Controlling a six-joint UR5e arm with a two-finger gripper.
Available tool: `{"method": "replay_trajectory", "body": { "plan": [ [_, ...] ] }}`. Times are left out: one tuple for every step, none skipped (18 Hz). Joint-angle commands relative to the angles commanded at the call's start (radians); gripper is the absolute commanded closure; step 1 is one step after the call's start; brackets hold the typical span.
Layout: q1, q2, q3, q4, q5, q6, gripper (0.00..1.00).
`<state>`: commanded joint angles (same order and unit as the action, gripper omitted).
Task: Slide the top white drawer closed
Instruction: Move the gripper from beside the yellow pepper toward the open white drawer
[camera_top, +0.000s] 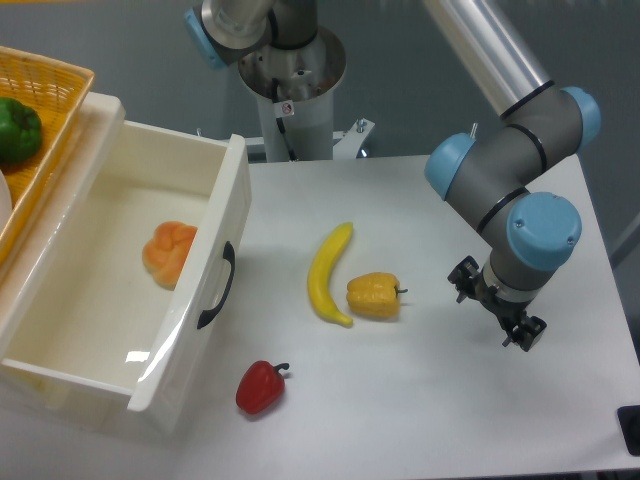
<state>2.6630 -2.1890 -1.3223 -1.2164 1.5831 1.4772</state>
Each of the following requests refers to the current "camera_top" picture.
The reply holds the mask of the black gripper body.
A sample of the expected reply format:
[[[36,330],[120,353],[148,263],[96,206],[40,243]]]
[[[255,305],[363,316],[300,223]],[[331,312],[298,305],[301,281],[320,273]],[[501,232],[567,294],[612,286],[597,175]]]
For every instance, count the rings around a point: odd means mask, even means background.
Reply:
[[[499,283],[494,282],[495,278],[488,270],[482,270],[479,280],[475,285],[477,300],[481,305],[494,314],[501,326],[516,326],[521,321],[521,316],[525,312],[525,303],[516,301],[499,290]]]

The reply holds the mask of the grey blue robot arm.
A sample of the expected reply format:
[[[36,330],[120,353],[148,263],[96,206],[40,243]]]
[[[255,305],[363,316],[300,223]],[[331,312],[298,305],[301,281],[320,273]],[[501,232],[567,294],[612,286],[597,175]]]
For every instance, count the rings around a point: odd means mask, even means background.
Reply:
[[[490,246],[449,281],[491,312],[508,343],[531,349],[545,322],[527,313],[581,235],[577,209],[529,184],[598,135],[594,98],[558,88],[492,1],[429,1],[427,12],[503,121],[486,141],[458,133],[430,155],[433,190]],[[332,94],[346,69],[339,39],[313,1],[204,1],[185,25],[211,67],[236,65],[259,105],[270,161],[337,157]]]

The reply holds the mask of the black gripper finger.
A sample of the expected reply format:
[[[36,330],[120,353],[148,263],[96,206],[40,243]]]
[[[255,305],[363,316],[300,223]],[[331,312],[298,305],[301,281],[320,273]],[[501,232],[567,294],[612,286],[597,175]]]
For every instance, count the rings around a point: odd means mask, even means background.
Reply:
[[[447,280],[455,287],[458,304],[467,298],[478,300],[477,285],[481,280],[481,271],[472,256],[467,256],[459,262],[449,273]]]
[[[506,334],[506,338],[502,342],[504,347],[515,344],[522,351],[529,352],[540,340],[547,328],[547,324],[536,316],[518,313],[509,317],[502,317],[501,327]]]

